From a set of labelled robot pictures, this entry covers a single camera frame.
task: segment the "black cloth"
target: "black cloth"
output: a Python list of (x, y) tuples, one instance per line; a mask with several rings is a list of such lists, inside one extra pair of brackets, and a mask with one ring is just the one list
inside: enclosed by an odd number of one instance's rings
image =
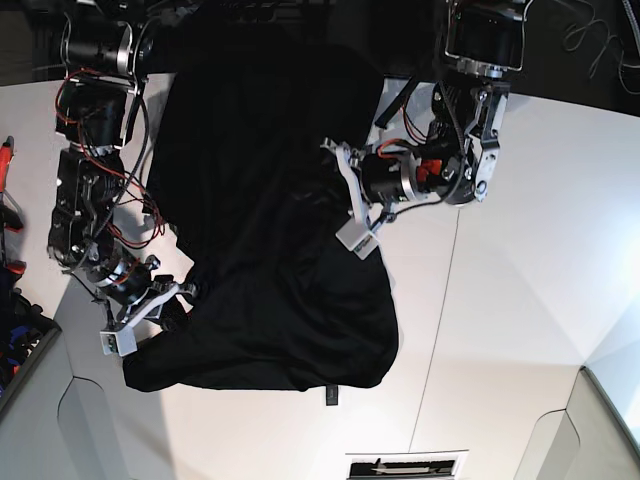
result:
[(395, 359), (380, 252), (336, 239), (348, 190), (318, 147), (365, 142), (383, 78), (344, 48), (271, 46), (175, 79), (149, 188), (203, 291), (186, 331), (125, 358), (132, 388), (368, 388)]

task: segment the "red tool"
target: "red tool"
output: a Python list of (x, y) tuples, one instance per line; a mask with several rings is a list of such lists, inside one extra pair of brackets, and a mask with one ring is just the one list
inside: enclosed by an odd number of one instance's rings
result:
[(9, 164), (13, 159), (13, 137), (7, 138), (7, 141), (0, 147), (0, 255), (2, 257), (2, 266), (16, 275), (22, 275), (26, 266), (22, 262), (9, 262), (7, 260), (7, 250), (5, 247), (4, 231), (5, 229), (12, 232), (20, 233), (24, 228), (20, 216), (4, 204), (4, 190), (7, 184), (7, 173)]

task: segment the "white surface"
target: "white surface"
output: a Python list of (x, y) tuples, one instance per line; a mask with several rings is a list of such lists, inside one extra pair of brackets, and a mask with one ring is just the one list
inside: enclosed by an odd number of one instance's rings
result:
[(78, 477), (58, 428), (58, 402), (71, 379), (60, 335), (0, 421), (3, 480), (85, 480)]
[[(462, 478), (512, 479), (536, 421), (566, 406), (578, 366), (638, 291), (640, 120), (515, 97), (489, 197), (461, 212), (426, 390), (453, 208), (412, 212), (380, 233), (402, 348), (379, 387), (342, 388), (331, 408), (323, 389), (129, 390), (118, 360), (102, 354), (103, 313), (80, 287), (64, 293), (67, 281), (45, 252), (65, 146), (53, 141), (58, 85), (0, 89), (0, 111), (12, 112), (0, 118), (0, 134), (14, 135), (18, 147), (8, 188), (28, 222), (22, 288), (46, 313), (57, 309), (74, 374), (104, 389), (133, 478), (342, 479), (346, 453), (469, 449)], [(156, 124), (167, 85), (153, 77), (148, 89), (160, 99), (150, 102)], [(124, 151), (128, 164), (140, 127)], [(162, 272), (181, 280), (188, 271), (171, 234), (149, 250)]]
[(565, 480), (640, 478), (635, 452), (584, 372), (576, 380), (567, 414), (580, 437), (580, 450)]
[(514, 480), (537, 480), (560, 424), (566, 416), (565, 411), (557, 411), (549, 412), (538, 419)]
[(640, 443), (640, 296), (589, 357), (587, 365)]
[(536, 480), (565, 478), (580, 450), (580, 437), (568, 414), (562, 418), (551, 449)]
[(638, 292), (639, 127), (512, 98), (489, 196), (461, 213), (412, 451), (469, 449), (464, 476), (512, 479), (538, 418), (565, 407)]
[(60, 399), (58, 427), (80, 478), (129, 480), (107, 397), (98, 384), (71, 381)]

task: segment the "vent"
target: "vent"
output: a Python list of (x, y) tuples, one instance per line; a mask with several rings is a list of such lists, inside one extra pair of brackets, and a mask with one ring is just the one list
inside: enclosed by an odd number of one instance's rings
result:
[(348, 480), (457, 480), (468, 451), (350, 455)]

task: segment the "black cable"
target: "black cable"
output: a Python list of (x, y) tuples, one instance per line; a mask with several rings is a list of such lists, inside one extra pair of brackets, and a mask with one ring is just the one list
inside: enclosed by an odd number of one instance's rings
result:
[(420, 83), (420, 78), (423, 77), (423, 70), (428, 66), (425, 63), (426, 62), (423, 61), (423, 63), (418, 66), (411, 78), (407, 81), (404, 87), (402, 87), (402, 90), (400, 91), (400, 93), (398, 93), (398, 96), (394, 98), (389, 106), (384, 110), (384, 112), (380, 114), (378, 119), (375, 121), (376, 127), (386, 130), (387, 125), (389, 124), (391, 119), (395, 117), (396, 113), (398, 113), (398, 110), (400, 110), (400, 108), (402, 108), (402, 106), (407, 103), (407, 98), (411, 96), (413, 91)]
[(458, 122), (458, 117), (456, 116), (456, 112), (453, 109), (453, 105), (451, 104), (449, 92), (447, 92), (447, 86), (444, 84), (444, 82), (438, 82), (438, 85), (440, 85), (440, 93), (442, 94), (442, 99), (444, 100), (444, 104), (447, 107), (447, 111), (449, 112), (449, 116), (451, 117), (451, 122), (453, 123), (453, 128), (456, 131), (456, 135), (458, 137), (460, 153), (463, 156), (466, 156), (466, 152), (464, 151), (464, 132), (462, 131), (462, 127), (460, 126), (460, 122)]
[(125, 193), (127, 193), (127, 190), (129, 190), (129, 187), (131, 186), (131, 182), (133, 181), (133, 176), (136, 174), (136, 172), (140, 168), (140, 165), (142, 165), (142, 161), (144, 160), (144, 156), (147, 151), (147, 143), (149, 142), (149, 111), (147, 110), (147, 104), (145, 103), (144, 98), (140, 99), (140, 109), (142, 110), (142, 116), (144, 119), (144, 139), (142, 140), (142, 148), (140, 149), (140, 154), (138, 155), (138, 159), (136, 160), (136, 163), (133, 166), (133, 169), (131, 170), (131, 175), (127, 178), (127, 181), (122, 187), (122, 190), (120, 190), (120, 193), (118, 194), (118, 197), (113, 203), (113, 207), (109, 211), (109, 214), (105, 217), (105, 219), (102, 221), (102, 223), (100, 224), (96, 232), (93, 234), (93, 238), (91, 239), (91, 242), (89, 242), (89, 244), (85, 248), (84, 255), (82, 255), (82, 258), (80, 259), (80, 261), (75, 267), (73, 267), (70, 270), (63, 271), (63, 273), (65, 274), (74, 273), (76, 270), (82, 267), (84, 262), (87, 260), (91, 245), (96, 242), (96, 240), (98, 239), (98, 236), (109, 224), (109, 222), (111, 221), (111, 218), (113, 218), (113, 214), (117, 208), (117, 205), (120, 203), (120, 200), (122, 200), (122, 197), (124, 197)]
[(409, 100), (411, 100), (411, 96), (409, 96), (409, 98), (407, 98), (407, 103), (405, 103), (404, 108), (402, 109), (402, 115), (404, 116), (404, 118), (407, 120), (407, 122), (409, 122), (409, 124), (413, 127), (413, 129), (422, 136), (422, 138), (424, 138), (424, 140), (422, 142), (419, 141), (419, 139), (415, 139), (413, 138), (413, 135), (411, 135), (411, 133), (409, 131), (407, 131), (407, 134), (416, 142), (418, 143), (424, 143), (427, 141), (427, 136), (422, 132), (422, 130), (420, 130), (418, 128), (418, 126), (414, 123), (413, 119), (411, 118), (411, 116), (409, 115)]
[(89, 295), (91, 295), (91, 296), (93, 297), (93, 299), (94, 299), (95, 301), (100, 300), (100, 299), (97, 297), (97, 295), (96, 295), (95, 293), (93, 293), (93, 292), (91, 291), (91, 289), (85, 285), (85, 283), (80, 279), (80, 277), (78, 277), (78, 276), (77, 276), (75, 273), (73, 273), (73, 272), (69, 273), (69, 275), (71, 275), (73, 278), (75, 278), (75, 279), (78, 281), (78, 283), (79, 283), (80, 285), (82, 285), (82, 288), (84, 288), (84, 289), (87, 291), (87, 293), (89, 293)]
[[(84, 122), (85, 122), (85, 120), (87, 120), (87, 118), (89, 118), (89, 117), (83, 117), (83, 118), (80, 120), (80, 127), (82, 128), (82, 137), (83, 137), (83, 138), (78, 138), (78, 141), (79, 141), (79, 142), (81, 142), (81, 143), (85, 143), (85, 146), (87, 147), (87, 149), (89, 150), (89, 152), (94, 156), (94, 158), (95, 158), (97, 161), (101, 162), (103, 165), (105, 165), (105, 164), (104, 164), (104, 162), (102, 162), (102, 161), (101, 161), (100, 156), (96, 155), (96, 153), (97, 153), (97, 147), (95, 146), (95, 142), (94, 142), (94, 140), (93, 140), (93, 137), (91, 136), (90, 129), (88, 129), (88, 128), (86, 127), (86, 124), (84, 123)], [(124, 174), (125, 174), (126, 176), (128, 176), (128, 177), (130, 177), (130, 176), (131, 176), (131, 173), (130, 173), (130, 172), (128, 172), (127, 170), (124, 170)], [(144, 185), (142, 185), (142, 182), (140, 181), (139, 177), (137, 177), (137, 176), (133, 175), (133, 179), (138, 183), (138, 185), (141, 185), (141, 186), (144, 188)], [(131, 192), (129, 192), (129, 191), (127, 191), (127, 193), (128, 193), (129, 195), (131, 195), (132, 197), (135, 197), (135, 195), (134, 195), (134, 194), (132, 194), (132, 193), (131, 193)]]

